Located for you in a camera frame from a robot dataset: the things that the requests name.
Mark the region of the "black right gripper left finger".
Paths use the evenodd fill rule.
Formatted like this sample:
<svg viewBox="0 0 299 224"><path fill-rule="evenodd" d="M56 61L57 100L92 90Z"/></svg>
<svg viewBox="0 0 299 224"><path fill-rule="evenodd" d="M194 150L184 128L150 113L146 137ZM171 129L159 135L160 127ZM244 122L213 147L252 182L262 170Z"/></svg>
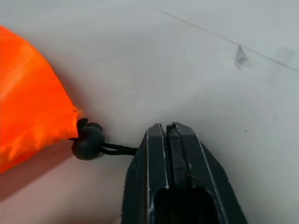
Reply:
<svg viewBox="0 0 299 224"><path fill-rule="evenodd" d="M166 135L161 124L150 127L127 170L122 224L153 224L155 196L169 188Z"/></svg>

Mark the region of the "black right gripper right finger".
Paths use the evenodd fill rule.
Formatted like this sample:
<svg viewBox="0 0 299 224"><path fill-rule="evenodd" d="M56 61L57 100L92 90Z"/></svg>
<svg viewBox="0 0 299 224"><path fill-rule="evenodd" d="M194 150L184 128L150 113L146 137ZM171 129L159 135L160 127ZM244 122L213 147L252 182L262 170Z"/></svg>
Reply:
<svg viewBox="0 0 299 224"><path fill-rule="evenodd" d="M188 126L167 126L172 165L170 223L245 224L228 177Z"/></svg>

